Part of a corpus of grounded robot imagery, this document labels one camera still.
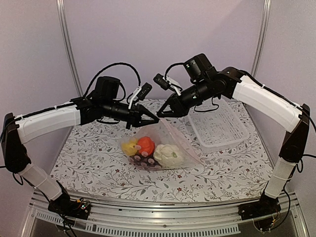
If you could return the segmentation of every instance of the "plastic basket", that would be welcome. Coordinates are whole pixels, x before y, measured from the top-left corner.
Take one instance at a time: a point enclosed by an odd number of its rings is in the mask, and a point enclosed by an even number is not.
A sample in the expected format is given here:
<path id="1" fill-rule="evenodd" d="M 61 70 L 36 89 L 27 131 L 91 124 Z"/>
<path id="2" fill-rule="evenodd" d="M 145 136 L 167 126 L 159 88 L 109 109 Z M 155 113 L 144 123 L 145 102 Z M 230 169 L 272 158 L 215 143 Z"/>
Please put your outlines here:
<path id="1" fill-rule="evenodd" d="M 193 109 L 188 120 L 201 144 L 204 153 L 222 151 L 236 147 L 249 138 L 249 132 L 225 100 L 214 99 L 219 108 L 212 112 L 198 113 Z M 205 101 L 198 110 L 214 108 L 211 100 Z"/>

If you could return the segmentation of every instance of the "yellow toy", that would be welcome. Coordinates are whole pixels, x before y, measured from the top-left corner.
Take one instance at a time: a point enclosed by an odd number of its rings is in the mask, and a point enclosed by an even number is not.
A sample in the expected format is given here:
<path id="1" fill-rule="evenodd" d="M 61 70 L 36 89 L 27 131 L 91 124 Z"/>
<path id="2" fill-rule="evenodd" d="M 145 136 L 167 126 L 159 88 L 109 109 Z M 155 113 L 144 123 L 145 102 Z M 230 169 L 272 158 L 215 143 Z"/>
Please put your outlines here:
<path id="1" fill-rule="evenodd" d="M 133 137 L 129 140 L 129 142 L 122 143 L 121 148 L 125 155 L 133 156 L 137 153 L 137 142 L 137 138 Z"/>

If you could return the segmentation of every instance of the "clear plastic bag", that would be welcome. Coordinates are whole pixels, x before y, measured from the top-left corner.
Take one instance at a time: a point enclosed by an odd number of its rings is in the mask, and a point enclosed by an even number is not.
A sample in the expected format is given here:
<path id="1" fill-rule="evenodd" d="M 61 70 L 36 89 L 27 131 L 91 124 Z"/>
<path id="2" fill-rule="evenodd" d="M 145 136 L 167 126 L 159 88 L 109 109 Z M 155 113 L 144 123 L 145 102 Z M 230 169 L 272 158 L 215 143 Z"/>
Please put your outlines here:
<path id="1" fill-rule="evenodd" d="M 118 142 L 128 161 L 139 169 L 163 170 L 200 164 L 191 144 L 165 119 L 142 127 L 135 136 Z"/>

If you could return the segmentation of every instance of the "white tablecloth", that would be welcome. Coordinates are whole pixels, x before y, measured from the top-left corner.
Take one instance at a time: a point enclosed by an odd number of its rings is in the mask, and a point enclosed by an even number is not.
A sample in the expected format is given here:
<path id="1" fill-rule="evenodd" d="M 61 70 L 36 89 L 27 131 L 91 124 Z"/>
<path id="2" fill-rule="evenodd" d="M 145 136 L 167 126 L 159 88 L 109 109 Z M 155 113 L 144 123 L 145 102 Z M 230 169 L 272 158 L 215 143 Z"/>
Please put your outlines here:
<path id="1" fill-rule="evenodd" d="M 146 100 L 152 112 L 163 104 Z M 144 171 L 135 169 L 120 150 L 117 139 L 138 129 L 125 123 L 93 122 L 72 130 L 51 177 L 69 190 L 133 200 L 209 202 L 259 197 L 272 168 L 246 109 L 228 102 L 250 132 L 248 140 L 233 149 L 204 154 L 184 118 L 168 118 L 196 149 L 203 166 L 191 169 Z"/>

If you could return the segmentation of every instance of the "white wall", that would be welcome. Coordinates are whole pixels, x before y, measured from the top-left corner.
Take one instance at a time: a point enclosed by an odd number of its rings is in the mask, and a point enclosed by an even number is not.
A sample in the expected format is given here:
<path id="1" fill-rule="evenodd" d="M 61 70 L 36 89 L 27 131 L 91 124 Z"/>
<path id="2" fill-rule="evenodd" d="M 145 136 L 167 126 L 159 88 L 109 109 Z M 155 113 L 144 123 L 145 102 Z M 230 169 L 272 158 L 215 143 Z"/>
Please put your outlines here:
<path id="1" fill-rule="evenodd" d="M 297 103 L 306 103 L 316 120 L 316 1 L 272 1 L 267 37 L 256 78 Z M 252 111 L 255 123 L 274 159 L 285 132 L 274 121 Z M 315 132 L 310 128 L 306 153 L 316 154 Z M 303 174 L 290 182 L 302 207 L 311 236 L 316 236 L 316 160 L 304 158 Z"/>
<path id="2" fill-rule="evenodd" d="M 167 98 L 153 83 L 175 62 L 204 52 L 218 69 L 235 66 L 250 70 L 259 35 L 264 1 L 252 0 L 133 0 L 65 1 L 74 56 L 86 88 L 104 66 L 127 62 L 150 81 L 148 98 Z M 136 76 L 127 67 L 109 69 L 131 93 Z M 186 88 L 189 77 L 182 67 L 170 76 Z"/>
<path id="3" fill-rule="evenodd" d="M 27 114 L 77 96 L 56 1 L 1 1 L 0 22 L 0 119 L 10 112 Z M 67 131 L 27 144 L 33 163 L 50 171 Z M 0 189 L 0 236 L 16 237 L 33 190 L 19 186 L 5 169 L 0 170 Z"/>

